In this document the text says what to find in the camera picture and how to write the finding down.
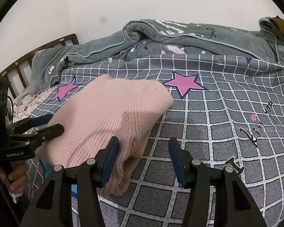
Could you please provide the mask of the person's left hand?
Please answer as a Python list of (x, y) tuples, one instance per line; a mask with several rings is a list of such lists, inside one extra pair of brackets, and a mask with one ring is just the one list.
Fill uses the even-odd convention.
[(11, 181), (11, 185), (9, 187), (10, 191), (15, 194), (23, 193), (25, 187), (27, 185), (28, 176), (27, 172), (29, 170), (29, 166), (25, 160), (17, 161), (14, 170), (7, 176), (0, 167), (0, 179), (2, 183), (5, 183), (7, 178)]

